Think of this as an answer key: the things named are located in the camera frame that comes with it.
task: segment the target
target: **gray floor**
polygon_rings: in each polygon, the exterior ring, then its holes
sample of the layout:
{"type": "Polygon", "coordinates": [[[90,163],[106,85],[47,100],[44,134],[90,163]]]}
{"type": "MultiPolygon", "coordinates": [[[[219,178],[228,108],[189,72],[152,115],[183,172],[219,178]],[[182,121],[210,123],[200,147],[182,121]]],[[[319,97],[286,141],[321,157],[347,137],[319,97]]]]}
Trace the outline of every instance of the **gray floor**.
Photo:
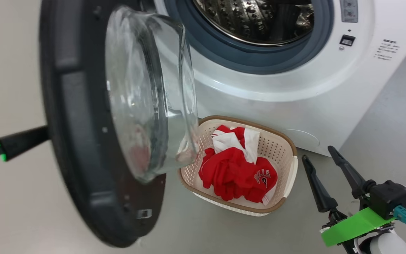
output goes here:
{"type": "MultiPolygon", "coordinates": [[[[33,50],[39,1],[22,2],[0,0],[0,102],[6,102],[0,103],[0,135],[44,124],[33,50]],[[19,50],[7,47],[8,41],[19,50]]],[[[406,61],[340,151],[365,178],[406,185],[406,61]]],[[[330,158],[306,154],[346,211],[352,198],[340,169],[330,158]]],[[[153,232],[129,249],[112,249],[79,218],[50,143],[8,164],[0,162],[0,254],[343,253],[341,247],[324,246],[318,230],[326,222],[302,168],[284,206],[261,218],[208,204],[172,174],[153,232]]],[[[406,241],[405,225],[398,223],[398,233],[406,241]]]]}

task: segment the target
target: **stainless steel drum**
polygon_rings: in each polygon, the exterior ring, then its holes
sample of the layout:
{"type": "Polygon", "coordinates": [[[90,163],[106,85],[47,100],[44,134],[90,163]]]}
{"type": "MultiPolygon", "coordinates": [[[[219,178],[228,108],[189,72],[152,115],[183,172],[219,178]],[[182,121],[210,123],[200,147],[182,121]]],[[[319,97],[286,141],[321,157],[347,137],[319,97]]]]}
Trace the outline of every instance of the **stainless steel drum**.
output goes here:
{"type": "Polygon", "coordinates": [[[193,0],[209,23],[257,46],[281,46],[312,31],[311,0],[193,0]]]}

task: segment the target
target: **red clothing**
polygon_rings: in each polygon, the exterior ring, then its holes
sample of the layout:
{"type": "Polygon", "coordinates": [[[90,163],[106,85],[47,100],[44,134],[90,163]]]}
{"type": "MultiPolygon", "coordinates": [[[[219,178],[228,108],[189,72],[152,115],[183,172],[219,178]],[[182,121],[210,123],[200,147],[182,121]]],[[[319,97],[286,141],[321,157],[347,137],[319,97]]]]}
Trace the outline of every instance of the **red clothing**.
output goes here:
{"type": "Polygon", "coordinates": [[[249,201],[261,202],[277,183],[277,172],[266,158],[258,157],[256,165],[249,163],[235,147],[218,154],[208,148],[205,153],[198,175],[205,188],[213,185],[214,193],[225,201],[244,195],[249,201]]]}

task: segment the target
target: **control panel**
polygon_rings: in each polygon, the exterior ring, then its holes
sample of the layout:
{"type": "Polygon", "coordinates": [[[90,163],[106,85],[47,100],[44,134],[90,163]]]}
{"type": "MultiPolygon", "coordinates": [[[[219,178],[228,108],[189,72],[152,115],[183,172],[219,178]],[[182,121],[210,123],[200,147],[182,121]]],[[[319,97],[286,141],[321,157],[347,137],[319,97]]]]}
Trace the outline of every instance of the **control panel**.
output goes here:
{"type": "Polygon", "coordinates": [[[358,0],[340,0],[343,22],[358,23],[358,0]]]}

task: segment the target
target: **plastic laundry basket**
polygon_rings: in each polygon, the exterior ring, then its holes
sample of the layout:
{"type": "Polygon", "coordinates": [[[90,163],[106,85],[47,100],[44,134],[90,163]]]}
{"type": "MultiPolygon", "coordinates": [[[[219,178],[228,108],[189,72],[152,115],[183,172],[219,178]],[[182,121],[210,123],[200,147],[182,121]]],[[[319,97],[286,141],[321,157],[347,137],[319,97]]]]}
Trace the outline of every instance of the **plastic laundry basket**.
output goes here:
{"type": "Polygon", "coordinates": [[[188,190],[212,204],[252,216],[264,216],[282,206],[292,189],[298,166],[297,150],[286,135],[253,122],[223,116],[210,116],[200,120],[198,131],[200,133],[197,160],[195,163],[179,170],[182,184],[188,190]],[[248,201],[243,196],[224,201],[214,194],[213,186],[209,189],[203,187],[198,171],[205,156],[204,150],[213,147],[211,134],[222,124],[230,128],[246,127],[260,132],[258,156],[267,158],[278,175],[275,194],[266,206],[262,203],[248,201]]]}

